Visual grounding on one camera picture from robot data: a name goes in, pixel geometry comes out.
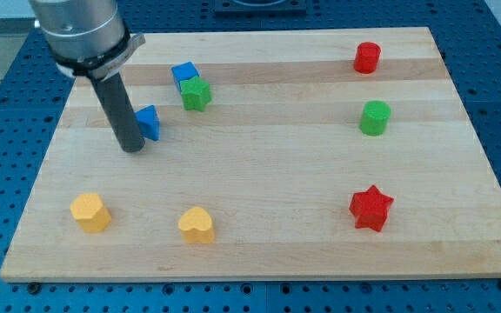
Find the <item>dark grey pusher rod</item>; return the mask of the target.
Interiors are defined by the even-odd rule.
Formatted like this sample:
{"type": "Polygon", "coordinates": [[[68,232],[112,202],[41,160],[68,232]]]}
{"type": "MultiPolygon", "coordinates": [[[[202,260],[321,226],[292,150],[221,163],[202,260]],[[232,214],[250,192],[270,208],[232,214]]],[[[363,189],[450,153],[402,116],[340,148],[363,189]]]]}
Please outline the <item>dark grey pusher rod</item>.
{"type": "Polygon", "coordinates": [[[127,153],[140,151],[145,141],[121,75],[117,73],[105,80],[91,79],[90,83],[120,148],[127,153]]]}

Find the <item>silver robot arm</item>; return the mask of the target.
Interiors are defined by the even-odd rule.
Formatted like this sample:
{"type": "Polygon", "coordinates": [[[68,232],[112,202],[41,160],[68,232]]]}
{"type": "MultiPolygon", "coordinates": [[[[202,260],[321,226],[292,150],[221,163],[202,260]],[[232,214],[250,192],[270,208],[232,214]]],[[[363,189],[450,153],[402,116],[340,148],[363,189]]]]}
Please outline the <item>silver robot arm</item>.
{"type": "Polygon", "coordinates": [[[121,149],[141,150],[144,137],[120,70],[145,44],[144,34],[130,32],[115,0],[30,0],[30,7],[57,67],[88,78],[121,149]]]}

